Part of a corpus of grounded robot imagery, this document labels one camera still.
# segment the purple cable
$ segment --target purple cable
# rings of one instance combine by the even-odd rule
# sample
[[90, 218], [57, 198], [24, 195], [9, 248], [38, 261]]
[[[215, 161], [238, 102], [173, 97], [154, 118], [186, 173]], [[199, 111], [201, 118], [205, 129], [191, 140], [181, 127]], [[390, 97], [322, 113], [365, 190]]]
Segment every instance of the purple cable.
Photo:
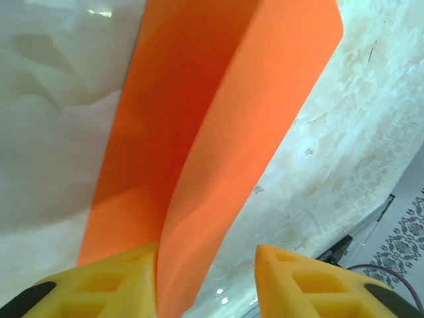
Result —
[[385, 271], [385, 272], [387, 272], [387, 273], [395, 276], [409, 290], [409, 292], [411, 293], [411, 295], [413, 297], [413, 300], [415, 300], [415, 303], [417, 304], [418, 310], [421, 313], [424, 314], [423, 303], [419, 299], [418, 293], [415, 291], [415, 289], [413, 289], [412, 285], [401, 274], [399, 274], [399, 273], [397, 273], [394, 270], [391, 270], [389, 268], [386, 268], [386, 267], [383, 267], [383, 266], [379, 266], [379, 265], [374, 265], [374, 264], [359, 264], [359, 265], [351, 266], [351, 267], [347, 268], [347, 270], [355, 270], [357, 268], [375, 268], [377, 270], [382, 270], [382, 271]]

